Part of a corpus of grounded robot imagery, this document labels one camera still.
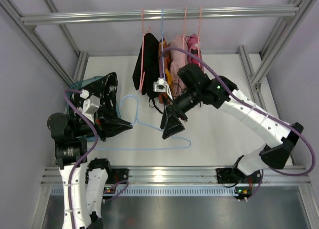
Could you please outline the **plain black trousers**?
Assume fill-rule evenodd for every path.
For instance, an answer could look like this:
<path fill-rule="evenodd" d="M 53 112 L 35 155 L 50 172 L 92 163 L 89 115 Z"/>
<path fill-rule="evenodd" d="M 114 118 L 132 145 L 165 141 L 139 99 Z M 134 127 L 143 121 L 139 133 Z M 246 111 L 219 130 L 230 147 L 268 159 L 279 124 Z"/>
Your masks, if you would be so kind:
<path fill-rule="evenodd" d="M 158 93 L 153 91 L 153 82 L 157 81 L 160 77 L 160 66 L 158 61 L 158 49 L 159 41 L 151 33 L 145 34 L 145 44 L 144 44 L 144 66 L 143 70 L 145 72 L 142 95 L 147 95 L 148 104 L 151 108 L 155 108 L 158 112 L 163 114 L 155 104 L 155 98 L 158 98 L 159 102 L 163 103 L 163 93 Z M 139 55 L 135 64 L 132 79 L 134 83 L 135 90 L 139 91 L 140 83 L 140 67 L 141 67 L 141 48 Z"/>

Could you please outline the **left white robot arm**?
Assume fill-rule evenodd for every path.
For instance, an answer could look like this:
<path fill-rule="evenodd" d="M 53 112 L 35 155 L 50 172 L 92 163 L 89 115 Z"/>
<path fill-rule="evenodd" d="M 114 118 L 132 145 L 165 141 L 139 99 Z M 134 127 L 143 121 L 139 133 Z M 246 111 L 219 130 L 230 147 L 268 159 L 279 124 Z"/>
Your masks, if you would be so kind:
<path fill-rule="evenodd" d="M 79 121 L 64 113 L 52 114 L 47 127 L 55 141 L 55 157 L 63 184 L 64 229 L 101 229 L 101 204 L 104 193 L 115 190 L 121 180 L 110 187 L 105 184 L 113 175 L 106 158 L 87 160 L 87 138 L 106 139 L 132 129 L 132 125 L 119 118 L 101 118 Z"/>

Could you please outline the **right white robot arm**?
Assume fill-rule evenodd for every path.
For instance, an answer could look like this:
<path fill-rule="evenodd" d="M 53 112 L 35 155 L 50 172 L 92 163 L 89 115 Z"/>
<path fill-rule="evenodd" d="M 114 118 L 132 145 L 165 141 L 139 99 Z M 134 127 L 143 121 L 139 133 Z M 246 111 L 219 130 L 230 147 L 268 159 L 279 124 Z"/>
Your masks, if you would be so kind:
<path fill-rule="evenodd" d="M 267 167 L 283 169 L 304 129 L 302 125 L 294 123 L 284 127 L 275 122 L 270 114 L 250 101 L 235 83 L 220 76 L 228 87 L 225 89 L 216 78 L 209 79 L 197 64 L 187 64 L 178 75 L 186 85 L 186 90 L 173 101 L 165 103 L 160 126 L 163 139 L 184 131 L 182 122 L 187 121 L 186 112 L 204 103 L 235 117 L 265 143 L 250 154 L 240 156 L 231 168 L 220 169 L 219 183 L 243 182 L 253 173 Z"/>

